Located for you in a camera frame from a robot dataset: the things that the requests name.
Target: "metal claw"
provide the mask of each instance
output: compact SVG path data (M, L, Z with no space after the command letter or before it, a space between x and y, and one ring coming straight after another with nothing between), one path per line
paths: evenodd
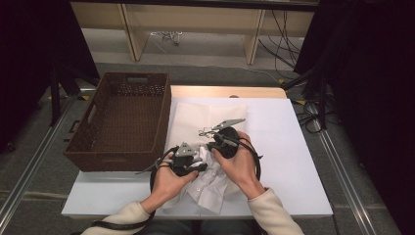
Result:
M241 122L243 122L243 121L245 121L245 119L244 119L244 118L239 118L239 119L228 119L228 120L223 121L221 124L218 124L217 126L213 127L213 128L212 128L212 130L220 130L220 129L223 129L223 128L226 128L226 127L229 127L229 126L231 126L231 125L241 123Z
M175 156L176 157L187 157L196 155L197 152L192 149L186 142L183 142L180 148L177 150Z

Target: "metal rail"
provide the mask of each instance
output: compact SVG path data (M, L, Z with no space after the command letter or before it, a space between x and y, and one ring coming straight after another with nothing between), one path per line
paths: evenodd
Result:
M317 114L317 109L315 108L315 106L313 105L310 106L310 109L313 113ZM320 129L321 127L318 120L314 121L314 125L317 129ZM343 188L343 191L345 192L347 201L354 214L354 217L356 218L357 224L359 225L362 234L363 235L376 235L377 232L372 223L372 220L367 210L364 208L364 205L359 195L357 194L356 189L353 186L353 183L348 177L345 166L343 165L342 160L340 159L340 156L326 129L321 130L320 140L323 143L324 149L326 150L329 156L329 160L332 164L333 170L335 171L339 179L339 182Z
M36 174L37 170L42 164L45 156L47 155L52 143L56 138L57 133L61 129L63 119L67 115L68 110L75 101L75 99L75 96L69 96L67 98L67 101L63 106L63 114L54 126L49 127L48 132L46 133L45 137L43 138L42 142L40 143L39 147L37 148L27 167L25 168L21 178L19 179L15 188L9 194L9 197L6 199L6 202L0 210L0 234L3 234L8 223L12 219L13 214L15 213L16 209L18 208L18 205L22 200L24 192L30 185L31 180L33 179L34 175Z

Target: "person's left hand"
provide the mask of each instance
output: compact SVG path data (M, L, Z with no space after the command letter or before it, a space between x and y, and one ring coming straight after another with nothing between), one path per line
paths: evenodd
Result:
M199 173L194 170L193 172L180 177L168 167L168 163L161 163L156 174L152 194L146 200L141 202L144 211L151 213L161 207L165 202L177 196L187 183L195 180L198 174Z

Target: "hand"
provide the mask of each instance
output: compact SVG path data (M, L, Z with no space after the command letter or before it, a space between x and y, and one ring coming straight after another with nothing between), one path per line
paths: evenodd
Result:
M156 174L155 184L153 187L152 194L143 202L141 202L141 207L147 213L155 211L157 208L161 207L168 200L176 197L181 189L189 182L195 180L198 176L198 172L194 170L187 175L177 176L170 167L168 163L161 163L160 168Z
M238 131L238 135L242 138L243 143L251 146L249 143L251 138L248 134ZM265 192L261 183L256 179L254 157L247 148L239 145L235 157L231 159L223 158L215 149L212 149L211 152L229 179L239 186L248 199L253 199Z

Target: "white cloth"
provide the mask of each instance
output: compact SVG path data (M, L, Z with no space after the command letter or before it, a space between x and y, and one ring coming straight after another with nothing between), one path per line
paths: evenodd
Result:
M201 146L199 157L207 163L207 170L199 173L186 192L199 206L220 213L223 195L230 180L208 149Z
M199 206L220 213L224 195L227 192L234 192L237 187L229 180L219 163L207 150L206 143L213 141L213 139L199 136L199 131L204 130L205 127L214 127L227 119L246 118L246 115L247 105L177 104L166 149L186 142L193 149L199 150L198 157L207 163L207 170L200 172L196 180L184 187L176 198L165 203L163 208L173 207L188 193ZM233 127L244 131L245 123L241 122Z

